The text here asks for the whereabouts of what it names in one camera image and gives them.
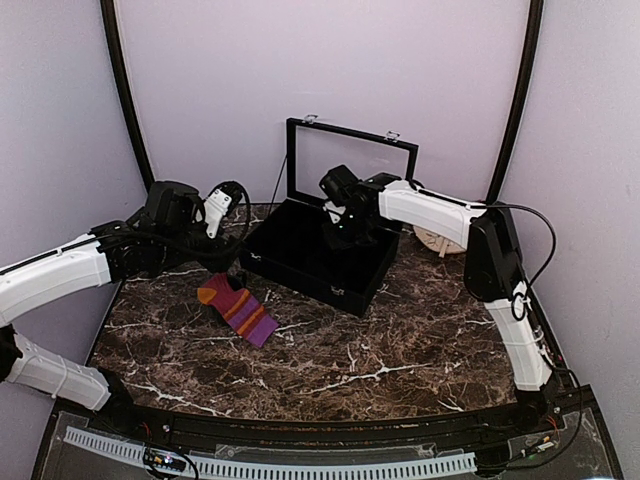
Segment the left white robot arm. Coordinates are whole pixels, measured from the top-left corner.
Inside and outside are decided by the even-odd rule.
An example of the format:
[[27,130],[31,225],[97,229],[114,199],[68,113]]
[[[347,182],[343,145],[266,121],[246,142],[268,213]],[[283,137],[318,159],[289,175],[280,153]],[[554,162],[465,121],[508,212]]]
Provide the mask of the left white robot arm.
[[189,185],[157,181],[131,217],[92,228],[56,249],[1,271],[1,379],[61,397],[94,412],[120,436],[141,427],[140,412],[118,376],[54,354],[18,333],[24,314],[76,292],[120,283],[138,274],[159,276],[185,263],[225,271],[238,255],[240,238],[220,224],[246,189],[225,181],[202,197]]

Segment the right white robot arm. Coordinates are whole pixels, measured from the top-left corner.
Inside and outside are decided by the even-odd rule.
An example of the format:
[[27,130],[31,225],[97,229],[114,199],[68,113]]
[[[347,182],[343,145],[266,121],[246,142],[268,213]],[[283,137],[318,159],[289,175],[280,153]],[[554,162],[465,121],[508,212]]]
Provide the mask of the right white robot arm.
[[497,325],[517,393],[544,391],[552,376],[551,358],[540,331],[534,281],[522,263],[513,205],[457,199],[389,173],[363,180],[345,165],[329,170],[319,187],[329,216],[324,235],[333,249],[366,244],[385,220],[418,227],[462,248],[464,285]]

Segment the black sock white stripes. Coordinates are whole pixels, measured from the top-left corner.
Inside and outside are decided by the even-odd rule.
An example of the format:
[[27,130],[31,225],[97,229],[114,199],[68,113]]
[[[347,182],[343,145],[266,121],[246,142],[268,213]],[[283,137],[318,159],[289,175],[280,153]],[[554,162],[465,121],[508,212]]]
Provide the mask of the black sock white stripes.
[[368,248],[376,246],[378,241],[370,235],[358,236],[354,239],[342,239],[328,236],[326,243],[332,251],[347,251],[352,248]]

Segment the purple orange striped sock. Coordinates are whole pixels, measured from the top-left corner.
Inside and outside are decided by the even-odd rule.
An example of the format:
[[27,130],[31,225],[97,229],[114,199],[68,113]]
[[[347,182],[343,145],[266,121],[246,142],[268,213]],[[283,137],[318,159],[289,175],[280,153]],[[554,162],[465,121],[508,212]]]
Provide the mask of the purple orange striped sock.
[[240,276],[217,273],[197,290],[199,301],[211,306],[251,345],[262,348],[279,327],[265,306],[248,290]]

